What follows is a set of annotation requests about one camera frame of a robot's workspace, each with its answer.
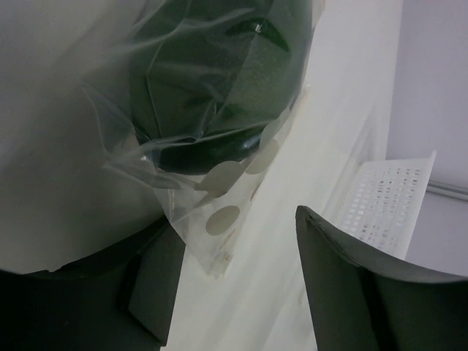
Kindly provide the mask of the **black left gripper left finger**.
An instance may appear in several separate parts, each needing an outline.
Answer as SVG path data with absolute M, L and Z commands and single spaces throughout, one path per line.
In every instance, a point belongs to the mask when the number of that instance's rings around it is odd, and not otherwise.
M 2 271 L 1 348 L 163 348 L 184 251 L 162 218 L 57 271 Z

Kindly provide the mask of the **dark green fake food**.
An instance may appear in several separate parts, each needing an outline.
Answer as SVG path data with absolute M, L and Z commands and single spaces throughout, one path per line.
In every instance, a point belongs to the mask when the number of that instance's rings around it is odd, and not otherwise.
M 256 153 L 296 101 L 310 1 L 163 1 L 134 38 L 132 121 L 156 166 L 201 175 Z

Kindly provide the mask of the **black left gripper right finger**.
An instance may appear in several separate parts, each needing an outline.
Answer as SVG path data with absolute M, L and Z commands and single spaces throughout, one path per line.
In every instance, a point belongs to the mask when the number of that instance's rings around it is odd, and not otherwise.
M 295 212 L 319 350 L 465 350 L 467 278 L 400 260 Z

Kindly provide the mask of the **clear zip top bag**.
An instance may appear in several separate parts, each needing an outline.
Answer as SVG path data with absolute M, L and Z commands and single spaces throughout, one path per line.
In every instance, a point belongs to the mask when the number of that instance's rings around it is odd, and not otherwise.
M 3 1 L 1 268 L 158 219 L 223 274 L 303 97 L 323 1 Z

